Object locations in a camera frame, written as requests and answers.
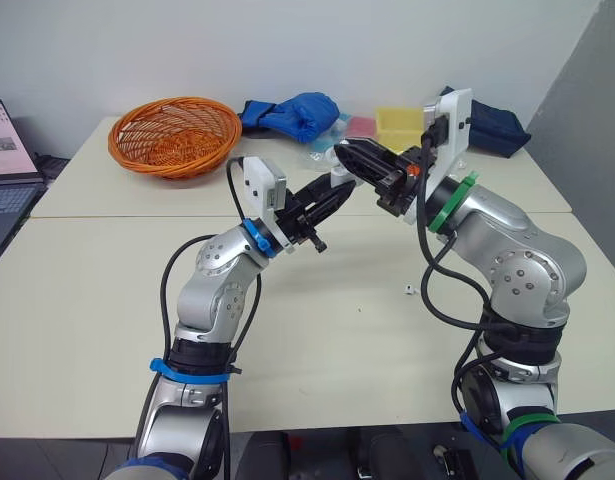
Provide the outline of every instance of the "woven basket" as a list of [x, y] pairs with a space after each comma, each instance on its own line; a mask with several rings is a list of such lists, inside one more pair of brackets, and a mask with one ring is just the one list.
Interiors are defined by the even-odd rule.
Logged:
[[166, 98], [118, 120], [109, 132], [109, 153], [134, 172], [190, 178], [218, 167], [241, 132], [240, 119], [221, 103]]

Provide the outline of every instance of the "green ring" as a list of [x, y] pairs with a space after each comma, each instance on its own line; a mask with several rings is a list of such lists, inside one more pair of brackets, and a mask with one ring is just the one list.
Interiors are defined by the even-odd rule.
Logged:
[[[523, 415], [522, 417], [518, 417], [512, 420], [509, 425], [507, 425], [507, 428], [505, 428], [505, 431], [503, 432], [501, 443], [505, 443], [507, 439], [511, 436], [511, 434], [518, 430], [520, 427], [539, 422], [560, 423], [560, 420], [558, 420], [557, 416], [551, 413], [529, 413], [527, 415]], [[509, 458], [509, 448], [503, 448], [500, 451], [500, 454], [507, 463], [511, 463]]]
[[463, 181], [460, 182], [460, 185], [458, 185], [456, 191], [451, 197], [449, 197], [447, 203], [443, 205], [443, 208], [440, 209], [438, 215], [434, 217], [434, 220], [429, 225], [430, 232], [436, 233], [440, 230], [440, 227], [445, 224], [447, 218], [454, 213], [456, 207], [463, 201], [469, 189], [474, 186], [476, 183], [476, 178], [478, 178], [478, 174], [476, 172], [471, 172], [468, 176], [463, 178]]

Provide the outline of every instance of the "yellow box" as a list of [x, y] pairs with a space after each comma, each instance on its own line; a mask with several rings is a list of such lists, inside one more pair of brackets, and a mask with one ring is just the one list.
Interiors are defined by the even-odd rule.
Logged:
[[376, 109], [378, 142], [397, 153], [414, 145], [420, 147], [420, 136], [423, 131], [422, 108]]

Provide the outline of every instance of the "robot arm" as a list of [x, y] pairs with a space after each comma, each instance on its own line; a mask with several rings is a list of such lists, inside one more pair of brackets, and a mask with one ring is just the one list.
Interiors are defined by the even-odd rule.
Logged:
[[245, 194], [260, 217], [243, 218], [200, 249], [194, 273], [178, 298], [171, 349], [151, 364], [156, 377], [141, 415], [135, 458], [110, 479], [200, 480], [218, 474], [228, 436], [226, 384], [231, 373], [239, 372], [233, 362], [244, 334], [232, 341], [247, 290], [281, 251], [291, 253], [294, 245], [311, 240], [322, 252], [326, 245], [315, 227], [355, 187], [353, 181], [332, 186], [326, 174], [293, 194], [271, 162], [246, 157], [240, 163]]
[[[435, 147], [425, 218], [418, 222], [424, 222], [423, 234], [428, 227], [441, 241], [451, 238], [451, 248], [491, 288], [485, 324], [473, 328], [480, 332], [479, 359], [459, 365], [454, 379], [465, 402], [465, 409], [457, 402], [463, 423], [502, 450], [523, 478], [615, 479], [615, 444], [555, 417], [561, 363], [556, 348], [569, 317], [567, 297], [585, 278], [584, 258], [570, 242], [536, 227], [516, 205], [474, 185], [475, 177], [458, 183], [446, 176], [466, 148], [469, 130], [469, 111], [461, 105], [465, 98], [471, 101], [471, 92], [452, 95], [426, 109], [434, 119], [426, 122], [433, 125], [423, 135], [423, 149], [396, 155], [372, 140], [347, 139], [335, 147], [336, 156], [375, 187], [380, 207], [411, 224]], [[425, 139], [431, 141], [425, 145]], [[436, 268], [431, 263], [429, 274]]]

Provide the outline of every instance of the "blue cable tie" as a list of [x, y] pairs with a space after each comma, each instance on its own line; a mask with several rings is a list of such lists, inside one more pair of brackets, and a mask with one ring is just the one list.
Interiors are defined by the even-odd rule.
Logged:
[[245, 218], [243, 220], [243, 225], [247, 229], [247, 232], [252, 236], [258, 248], [269, 258], [274, 258], [276, 256], [276, 252], [271, 248], [271, 243], [256, 228], [254, 222], [252, 222], [249, 218]]
[[152, 372], [158, 372], [163, 377], [178, 383], [191, 383], [193, 385], [220, 385], [229, 381], [229, 374], [221, 375], [188, 375], [186, 373], [174, 372], [169, 368], [162, 358], [154, 358], [149, 364]]
[[474, 437], [476, 437], [481, 442], [486, 443], [487, 445], [490, 445], [494, 448], [498, 448], [498, 445], [495, 445], [487, 437], [485, 437], [483, 432], [480, 431], [480, 429], [476, 426], [474, 421], [469, 417], [469, 415], [467, 414], [467, 411], [464, 411], [460, 414], [460, 423], [463, 424], [463, 426], [467, 429], [469, 433], [471, 433]]

